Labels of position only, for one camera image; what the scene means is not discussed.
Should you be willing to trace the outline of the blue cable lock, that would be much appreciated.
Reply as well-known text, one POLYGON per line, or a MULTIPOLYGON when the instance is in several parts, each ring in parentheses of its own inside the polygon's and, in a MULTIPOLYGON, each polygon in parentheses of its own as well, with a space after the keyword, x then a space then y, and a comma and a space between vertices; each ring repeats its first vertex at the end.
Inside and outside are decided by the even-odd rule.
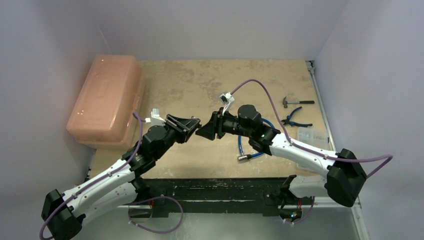
POLYGON ((242 137, 240 135, 237 137, 237 145, 238 145, 238 151, 239 151, 239 156, 237 157, 237 161, 239 163, 247 162, 250 159, 254 159, 265 154, 264 152, 257 152, 254 154, 244 154, 243 145, 242 145, 242 137))

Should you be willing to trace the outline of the brass padlock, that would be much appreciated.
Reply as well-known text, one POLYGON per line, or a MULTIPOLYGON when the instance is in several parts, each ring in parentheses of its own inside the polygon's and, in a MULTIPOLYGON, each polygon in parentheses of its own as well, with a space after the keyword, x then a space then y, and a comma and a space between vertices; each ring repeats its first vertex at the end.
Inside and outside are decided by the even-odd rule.
POLYGON ((202 124, 201 124, 201 120, 195 116, 191 117, 191 123, 192 123, 192 128, 195 129, 199 129, 202 124))

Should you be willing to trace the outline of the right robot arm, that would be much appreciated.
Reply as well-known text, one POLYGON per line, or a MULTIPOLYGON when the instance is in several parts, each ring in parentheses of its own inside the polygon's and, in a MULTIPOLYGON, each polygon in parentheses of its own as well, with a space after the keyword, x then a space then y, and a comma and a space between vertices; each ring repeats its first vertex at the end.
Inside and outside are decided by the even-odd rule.
POLYGON ((288 159, 319 174, 323 179, 320 186, 324 193, 345 207, 354 205, 367 180, 364 169, 349 150, 320 149, 290 138, 266 125, 251 104, 239 107, 236 116, 222 108, 214 111, 208 123, 195 133, 211 141, 221 139, 225 134, 247 137, 254 150, 288 159))

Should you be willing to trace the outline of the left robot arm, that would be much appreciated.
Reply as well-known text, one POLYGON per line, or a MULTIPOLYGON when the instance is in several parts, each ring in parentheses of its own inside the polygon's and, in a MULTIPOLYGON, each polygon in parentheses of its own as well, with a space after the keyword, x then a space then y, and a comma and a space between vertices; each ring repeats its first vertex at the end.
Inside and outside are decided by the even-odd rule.
POLYGON ((93 204, 109 193, 129 194, 136 204, 146 203, 149 191, 134 184, 135 180, 153 168, 175 143, 186 143, 201 127, 200 122, 196 117, 180 118, 168 114, 159 125, 152 125, 146 133, 141 132, 135 146, 96 177, 63 192, 50 191, 44 199, 43 224, 38 237, 44 240, 44 231, 48 229, 51 240, 72 239, 93 215, 93 204))

